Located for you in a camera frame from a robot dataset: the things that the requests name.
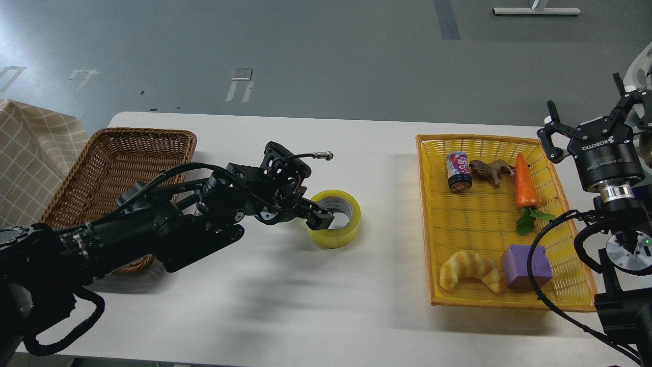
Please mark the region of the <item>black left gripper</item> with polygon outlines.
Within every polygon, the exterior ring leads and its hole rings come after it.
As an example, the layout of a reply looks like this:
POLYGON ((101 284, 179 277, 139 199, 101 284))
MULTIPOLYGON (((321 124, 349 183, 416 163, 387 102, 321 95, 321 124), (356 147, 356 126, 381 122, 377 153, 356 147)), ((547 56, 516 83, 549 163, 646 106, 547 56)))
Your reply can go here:
POLYGON ((301 183, 310 175, 311 169, 281 169, 274 176, 267 175, 264 169, 251 169, 250 215, 266 225, 300 218, 312 231, 328 229, 334 214, 303 198, 301 183))

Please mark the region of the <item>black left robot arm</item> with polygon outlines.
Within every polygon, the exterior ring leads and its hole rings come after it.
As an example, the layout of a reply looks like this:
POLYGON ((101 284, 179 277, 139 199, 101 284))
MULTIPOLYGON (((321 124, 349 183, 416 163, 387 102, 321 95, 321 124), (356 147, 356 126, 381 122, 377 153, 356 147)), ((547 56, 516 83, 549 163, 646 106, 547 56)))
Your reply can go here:
POLYGON ((93 281, 147 255, 176 272, 243 237, 240 222, 305 219, 326 230, 333 212, 304 197, 306 154, 270 141, 259 167, 184 163, 138 183, 118 207, 67 228, 2 228, 2 365, 20 344, 42 357, 68 348, 105 309, 93 281))

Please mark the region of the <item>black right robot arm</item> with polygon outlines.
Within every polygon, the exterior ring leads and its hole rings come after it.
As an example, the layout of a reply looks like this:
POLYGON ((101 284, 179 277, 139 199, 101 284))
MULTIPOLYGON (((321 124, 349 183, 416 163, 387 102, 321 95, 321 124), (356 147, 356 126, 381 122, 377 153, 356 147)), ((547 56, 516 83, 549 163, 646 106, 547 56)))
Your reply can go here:
POLYGON ((650 132, 650 90, 624 85, 618 73, 613 80, 619 100, 608 116, 569 127, 561 123, 550 100, 544 127, 536 133, 549 161, 573 158, 582 189, 595 197, 594 209, 564 212, 536 235, 533 244, 567 221, 585 223, 575 235, 574 249, 584 265, 602 276, 605 291, 594 296, 593 304, 603 331, 571 318, 543 294, 531 269, 533 249, 528 254, 528 279, 549 310, 637 365, 650 366, 650 288, 626 291, 618 279, 618 272, 650 275, 650 197, 634 191, 645 179, 634 140, 650 132))

